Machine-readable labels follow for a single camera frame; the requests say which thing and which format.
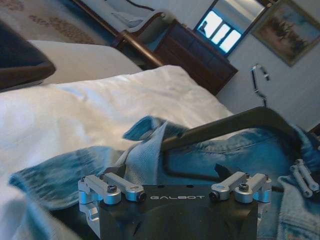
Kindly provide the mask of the silver-barred finger of the right gripper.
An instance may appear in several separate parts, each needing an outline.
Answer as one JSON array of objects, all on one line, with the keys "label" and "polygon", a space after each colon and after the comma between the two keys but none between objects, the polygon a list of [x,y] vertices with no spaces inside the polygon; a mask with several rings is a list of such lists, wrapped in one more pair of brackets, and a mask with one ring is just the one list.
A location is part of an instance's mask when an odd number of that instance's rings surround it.
[{"label": "silver-barred finger of the right gripper", "polygon": [[313,191],[309,187],[310,171],[305,166],[302,159],[297,159],[294,164],[290,167],[291,174],[297,182],[302,195],[305,198],[310,198],[313,195]]}]

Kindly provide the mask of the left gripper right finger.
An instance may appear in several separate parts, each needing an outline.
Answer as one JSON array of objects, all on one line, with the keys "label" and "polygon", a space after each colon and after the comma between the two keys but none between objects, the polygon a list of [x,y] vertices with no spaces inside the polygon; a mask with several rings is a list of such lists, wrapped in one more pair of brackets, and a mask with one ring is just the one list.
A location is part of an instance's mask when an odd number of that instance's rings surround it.
[{"label": "left gripper right finger", "polygon": [[210,199],[213,202],[226,201],[231,193],[239,203],[251,203],[254,200],[261,203],[271,202],[272,180],[268,175],[256,173],[250,176],[249,173],[218,163],[214,170],[222,181],[214,183],[210,187]]}]

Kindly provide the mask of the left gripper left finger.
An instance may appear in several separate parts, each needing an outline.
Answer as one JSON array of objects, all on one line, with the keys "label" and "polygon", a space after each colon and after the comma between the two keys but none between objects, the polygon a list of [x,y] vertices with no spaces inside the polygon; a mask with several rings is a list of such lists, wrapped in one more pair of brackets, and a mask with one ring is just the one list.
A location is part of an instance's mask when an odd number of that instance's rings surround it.
[{"label": "left gripper left finger", "polygon": [[87,175],[78,181],[78,200],[80,203],[119,203],[122,196],[130,202],[141,203],[146,200],[144,187],[134,184],[113,172],[97,177]]}]

